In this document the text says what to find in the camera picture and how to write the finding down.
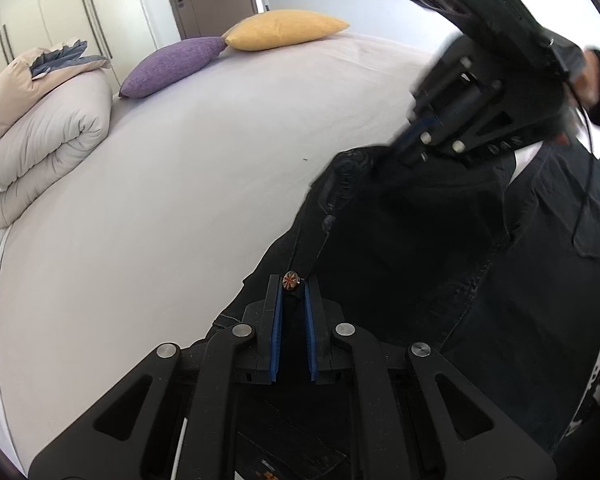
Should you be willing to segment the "person's right hand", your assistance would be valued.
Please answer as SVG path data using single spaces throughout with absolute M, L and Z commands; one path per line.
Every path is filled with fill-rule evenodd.
M 573 89 L 580 103 L 589 110 L 600 100 L 600 60 L 592 50 L 584 50 L 583 57 L 585 66 Z

